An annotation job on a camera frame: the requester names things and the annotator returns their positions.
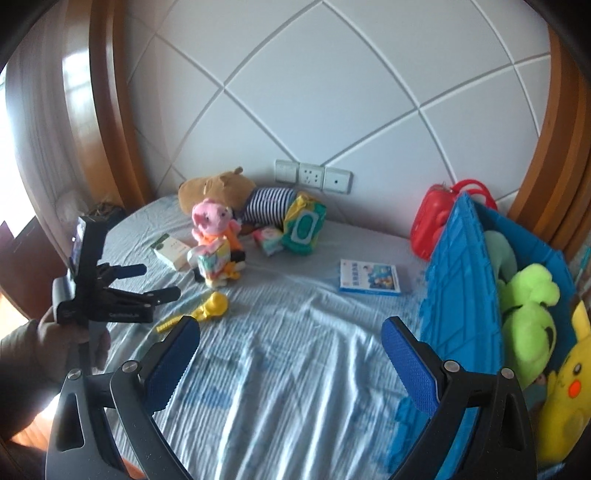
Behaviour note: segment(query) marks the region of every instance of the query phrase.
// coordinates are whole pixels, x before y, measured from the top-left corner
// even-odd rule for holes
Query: wrinkled bed sheet
[[[155,322],[190,313],[206,297],[190,271],[174,272],[149,249],[165,232],[193,245],[190,231],[176,197],[166,197],[108,235],[104,261],[148,267],[114,287],[181,288],[181,299],[159,307]],[[222,290],[227,314],[201,324],[197,353],[167,408],[154,415],[164,437],[196,479],[387,478],[406,392],[380,329],[398,315],[419,333],[425,263],[404,239],[333,222],[309,257],[266,258],[250,237],[243,244],[247,268]],[[395,264],[404,295],[340,293],[341,258]],[[159,340],[152,327],[109,325],[108,370],[141,358]],[[137,461],[114,411],[109,421],[122,455]]]

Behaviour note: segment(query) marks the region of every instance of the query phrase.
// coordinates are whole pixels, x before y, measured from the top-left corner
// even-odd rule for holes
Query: blue storage box
[[[570,300],[576,294],[561,252],[498,212],[461,195],[431,257],[426,272],[427,298],[421,306],[420,340],[441,359],[453,359],[468,371],[496,374],[503,366],[501,312],[496,282],[484,240],[485,230],[496,230],[511,244],[521,270],[532,263],[544,265],[560,288],[559,303],[549,308],[556,324],[557,344],[548,367],[558,370],[575,344]],[[453,475],[469,440],[477,409],[468,410],[447,459],[437,476]],[[402,400],[396,415],[400,423],[393,440],[389,471],[394,472],[423,430],[427,416],[410,398]]]

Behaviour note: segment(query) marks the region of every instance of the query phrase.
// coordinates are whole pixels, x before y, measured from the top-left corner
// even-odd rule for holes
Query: person's arm
[[[27,427],[60,392],[35,354],[38,322],[33,320],[0,341],[0,437],[6,441]]]

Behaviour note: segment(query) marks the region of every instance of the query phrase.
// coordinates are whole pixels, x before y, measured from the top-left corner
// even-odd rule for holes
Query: hand
[[[55,382],[61,382],[66,376],[68,353],[73,345],[89,341],[89,333],[79,325],[59,325],[53,319],[50,309],[37,327],[35,355],[37,362],[46,376]],[[99,339],[95,352],[95,365],[101,370],[105,368],[107,355],[111,348],[111,336],[105,331]]]

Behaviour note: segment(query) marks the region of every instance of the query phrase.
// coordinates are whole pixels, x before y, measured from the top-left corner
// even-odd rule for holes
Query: black and white striped fabric
[[[296,199],[296,191],[289,187],[262,187],[252,192],[242,212],[243,223],[274,225],[283,229],[283,219]]]

